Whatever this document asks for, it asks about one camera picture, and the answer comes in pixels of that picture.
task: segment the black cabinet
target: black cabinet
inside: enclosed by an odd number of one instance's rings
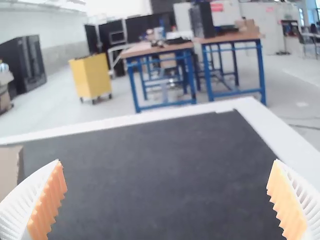
[[[189,10],[193,34],[197,38],[216,36],[210,2],[199,2]]]
[[[14,77],[9,83],[11,99],[47,82],[38,35],[17,37],[0,44],[0,59],[9,65]]]

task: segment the cardboard box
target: cardboard box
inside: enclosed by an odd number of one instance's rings
[[[5,86],[14,80],[14,76],[10,71],[0,72],[0,86]]]
[[[246,27],[248,29],[252,29],[256,26],[255,20],[253,20],[253,19],[237,20],[234,22],[234,25],[239,29],[241,29],[243,27]]]
[[[25,177],[22,146],[0,147],[0,202]]]
[[[11,99],[8,90],[0,93],[0,113],[11,109]]]

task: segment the white border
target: white border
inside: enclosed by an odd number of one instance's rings
[[[87,133],[211,112],[229,112],[233,109],[241,113],[280,160],[288,164],[313,184],[316,189],[320,190],[320,153],[302,136],[252,97],[162,109],[3,137],[0,138],[0,145]]]

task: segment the wooden tabletop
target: wooden tabletop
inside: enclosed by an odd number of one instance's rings
[[[235,33],[228,33],[223,36],[216,36],[212,38],[196,37],[193,41],[199,44],[217,44],[217,43],[223,43],[223,42],[257,40],[260,38],[261,38],[261,34],[259,32],[235,32]]]
[[[193,41],[199,44],[216,44],[222,42],[232,42],[232,41],[245,41],[245,40],[257,40],[260,39],[261,34],[258,32],[236,32],[228,33],[223,36],[216,36],[213,38],[195,38]],[[147,54],[158,54],[163,52],[182,50],[182,49],[192,49],[194,44],[192,42],[187,42],[183,44],[166,45],[165,47],[152,47],[150,42],[140,42],[130,49],[122,51],[120,54],[122,59],[138,57]]]
[[[192,42],[187,42],[183,44],[166,45],[165,47],[152,47],[150,42],[140,42],[128,50],[122,51],[120,54],[122,59],[138,57],[147,54],[158,54],[168,51],[182,50],[182,49],[192,49],[194,44]]]

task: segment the black mat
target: black mat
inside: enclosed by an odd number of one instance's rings
[[[283,240],[266,195],[275,154],[236,111],[24,144],[29,175],[68,185],[50,240]]]

